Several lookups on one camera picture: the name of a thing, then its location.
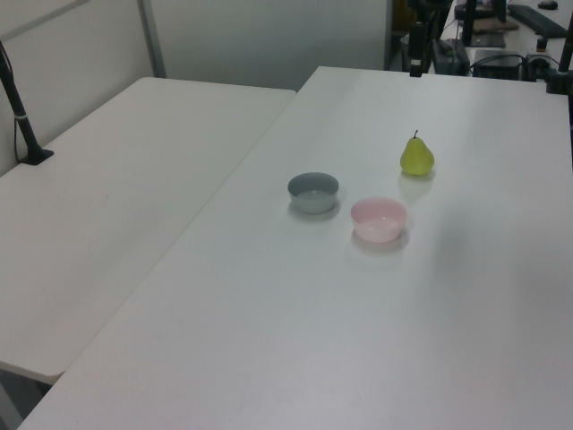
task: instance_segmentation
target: keyboard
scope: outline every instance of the keyboard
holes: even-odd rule
[[[523,22],[544,38],[559,39],[567,36],[567,30],[529,6],[508,4],[508,10],[512,18]]]

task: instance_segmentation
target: pink bowl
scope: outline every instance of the pink bowl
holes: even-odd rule
[[[402,203],[388,197],[369,197],[356,203],[350,211],[356,234],[368,242],[394,240],[406,223]]]

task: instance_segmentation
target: mouse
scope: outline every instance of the mouse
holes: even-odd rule
[[[547,2],[541,2],[540,4],[537,5],[538,8],[545,9],[548,11],[554,11],[555,9],[557,9],[558,6],[559,4],[557,2],[554,2],[553,0]]]

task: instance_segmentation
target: floor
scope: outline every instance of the floor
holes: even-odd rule
[[[50,386],[0,370],[0,430],[15,430]]]

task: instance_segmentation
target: black stand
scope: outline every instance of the black stand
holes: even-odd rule
[[[0,42],[0,79],[4,85],[6,95],[10,100],[10,105],[14,112],[14,118],[16,118],[16,121],[20,126],[21,134],[24,136],[24,141],[26,141],[26,146],[28,146],[28,156],[21,160],[21,163],[37,166],[45,159],[54,155],[54,152],[51,150],[44,150],[38,145],[38,141],[32,131],[28,115],[21,103],[20,94],[18,94],[18,90],[16,90],[12,71],[8,65],[8,59],[4,57],[4,52],[4,47],[2,47],[2,43]]]
[[[464,18],[464,28],[462,29],[462,42],[466,47],[505,47],[505,40],[502,34],[473,34],[475,21],[475,0],[466,1],[466,16]]]
[[[567,29],[567,36],[565,37],[565,44],[563,45],[563,52],[561,53],[561,60],[559,61],[559,68],[550,70],[549,81],[547,82],[546,90],[550,94],[571,94],[571,73],[569,73],[569,65],[571,64],[571,55],[573,55],[573,13],[571,14],[571,21]]]

